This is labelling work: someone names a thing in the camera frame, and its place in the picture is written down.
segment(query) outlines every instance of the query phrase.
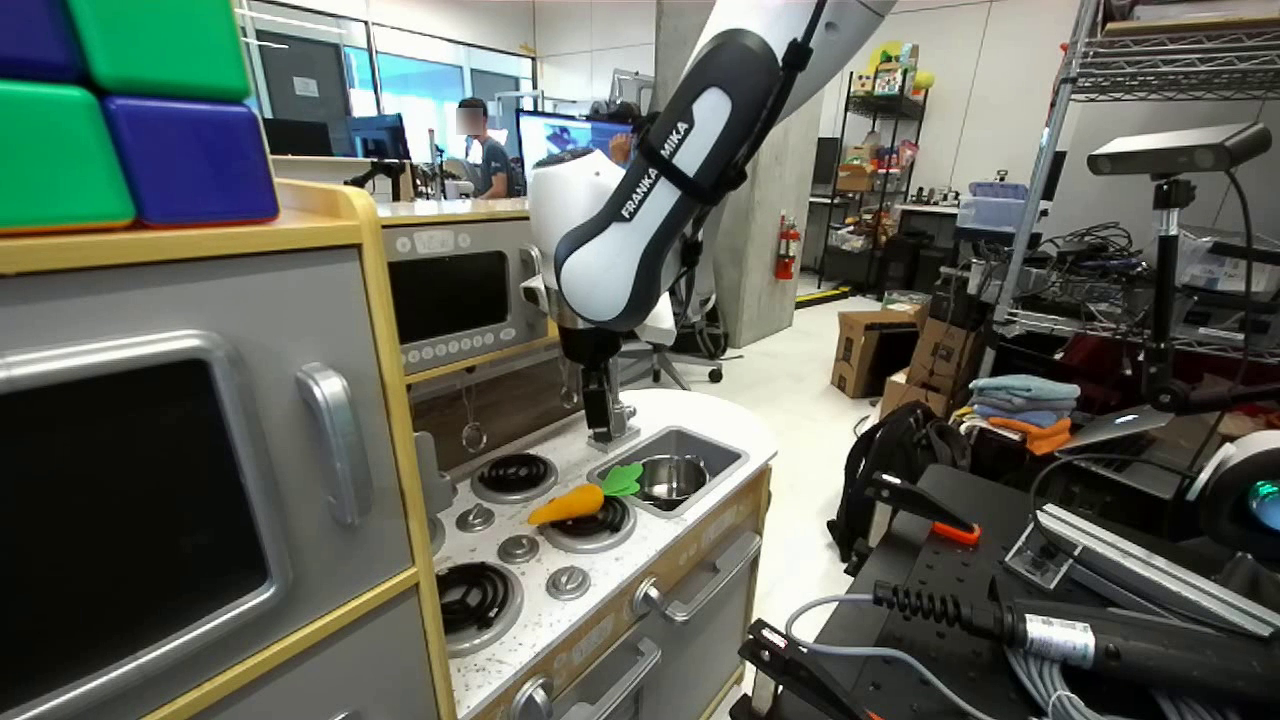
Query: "microwave window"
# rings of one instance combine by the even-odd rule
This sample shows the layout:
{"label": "microwave window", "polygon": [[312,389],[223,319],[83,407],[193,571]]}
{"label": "microwave window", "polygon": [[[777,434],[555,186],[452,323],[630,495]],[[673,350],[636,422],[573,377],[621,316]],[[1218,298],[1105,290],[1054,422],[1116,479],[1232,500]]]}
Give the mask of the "microwave window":
{"label": "microwave window", "polygon": [[393,263],[401,343],[509,319],[509,252]]}
{"label": "microwave window", "polygon": [[0,713],[265,583],[203,359],[0,394]]}

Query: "robotic arm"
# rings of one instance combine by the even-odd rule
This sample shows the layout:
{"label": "robotic arm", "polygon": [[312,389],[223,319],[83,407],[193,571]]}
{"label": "robotic arm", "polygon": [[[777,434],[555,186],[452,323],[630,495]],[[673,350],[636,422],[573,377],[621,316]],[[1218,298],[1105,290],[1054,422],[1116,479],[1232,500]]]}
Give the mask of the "robotic arm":
{"label": "robotic arm", "polygon": [[[745,168],[793,106],[848,69],[896,0],[721,0],[664,114],[638,136],[617,178],[593,159],[584,178],[611,183],[589,218],[550,249],[550,286],[564,356],[584,365],[584,407],[594,440],[623,428],[607,356],[630,336],[673,285],[673,249],[697,235],[706,213],[745,183]],[[589,191],[531,198],[584,202]]]}

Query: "colored cube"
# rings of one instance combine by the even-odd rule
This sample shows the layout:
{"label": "colored cube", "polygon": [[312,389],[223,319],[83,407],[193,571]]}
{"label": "colored cube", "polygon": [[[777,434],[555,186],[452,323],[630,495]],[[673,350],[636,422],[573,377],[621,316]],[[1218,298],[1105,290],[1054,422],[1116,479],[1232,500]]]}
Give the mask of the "colored cube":
{"label": "colored cube", "polygon": [[0,80],[0,232],[121,227],[132,196],[94,95]]}
{"label": "colored cube", "polygon": [[67,80],[76,30],[60,0],[0,0],[0,76]]}
{"label": "colored cube", "polygon": [[250,224],[276,217],[276,183],[243,104],[110,95],[109,125],[140,224]]}
{"label": "colored cube", "polygon": [[247,95],[230,0],[67,0],[105,95]]}

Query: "orange object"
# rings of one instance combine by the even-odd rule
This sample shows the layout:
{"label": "orange object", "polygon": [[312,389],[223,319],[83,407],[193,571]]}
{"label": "orange object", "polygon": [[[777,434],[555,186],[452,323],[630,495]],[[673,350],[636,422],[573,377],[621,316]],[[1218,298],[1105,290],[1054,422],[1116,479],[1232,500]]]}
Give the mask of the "orange object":
{"label": "orange object", "polygon": [[931,521],[931,534],[937,534],[941,544],[953,544],[953,548],[981,548],[981,544],[985,544],[985,527],[981,527],[981,522],[954,527],[954,522]]}
{"label": "orange object", "polygon": [[1026,443],[1031,455],[1052,455],[1070,440],[1070,415],[1063,415],[1063,418],[1054,418],[1048,428],[1023,422],[1023,418],[1010,418],[1010,415],[993,415],[988,422],[1016,433]]}
{"label": "orange object", "polygon": [[575,521],[575,516],[594,516],[605,507],[605,489],[598,485],[575,485],[564,495],[542,500],[539,507],[527,511],[531,527]]}

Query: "blue cube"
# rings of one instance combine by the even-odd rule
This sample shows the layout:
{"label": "blue cube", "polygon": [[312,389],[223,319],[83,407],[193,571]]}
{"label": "blue cube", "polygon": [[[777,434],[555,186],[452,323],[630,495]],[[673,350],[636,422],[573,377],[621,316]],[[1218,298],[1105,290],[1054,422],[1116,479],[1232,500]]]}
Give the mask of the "blue cube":
{"label": "blue cube", "polygon": [[261,118],[243,104],[110,95],[105,113],[140,224],[276,218]]}
{"label": "blue cube", "polygon": [[72,80],[76,69],[63,0],[0,0],[0,76]]}

